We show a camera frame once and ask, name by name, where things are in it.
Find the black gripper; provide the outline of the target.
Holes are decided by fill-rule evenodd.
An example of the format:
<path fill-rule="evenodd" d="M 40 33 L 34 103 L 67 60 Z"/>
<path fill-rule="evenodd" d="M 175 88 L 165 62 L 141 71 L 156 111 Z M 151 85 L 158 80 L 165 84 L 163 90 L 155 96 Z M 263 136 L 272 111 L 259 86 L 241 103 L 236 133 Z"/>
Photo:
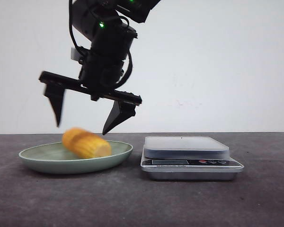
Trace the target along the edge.
<path fill-rule="evenodd" d="M 129 79 L 132 69 L 132 56 L 126 48 L 109 52 L 89 49 L 77 79 L 42 71 L 39 81 L 46 84 L 44 96 L 50 101 L 56 126 L 60 126 L 66 89 L 88 94 L 93 101 L 99 98 L 115 100 L 105 122 L 103 135 L 135 116 L 135 107 L 142 103 L 142 98 L 130 92 L 117 90 Z"/>

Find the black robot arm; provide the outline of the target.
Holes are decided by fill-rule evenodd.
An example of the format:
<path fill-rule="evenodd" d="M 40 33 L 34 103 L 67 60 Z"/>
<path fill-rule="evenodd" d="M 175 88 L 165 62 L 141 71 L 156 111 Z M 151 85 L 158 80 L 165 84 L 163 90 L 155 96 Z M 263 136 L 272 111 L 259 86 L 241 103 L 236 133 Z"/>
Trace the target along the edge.
<path fill-rule="evenodd" d="M 123 70 L 125 60 L 132 60 L 130 47 L 138 34 L 129 22 L 145 22 L 156 0 L 75 0 L 69 1 L 69 29 L 77 29 L 91 41 L 86 49 L 74 46 L 71 58 L 81 65 L 78 79 L 43 71 L 44 95 L 49 99 L 56 122 L 60 122 L 65 90 L 90 95 L 91 100 L 114 101 L 103 128 L 108 133 L 117 125 L 135 116 L 142 103 L 140 96 L 119 91 L 130 77 L 133 64 Z"/>

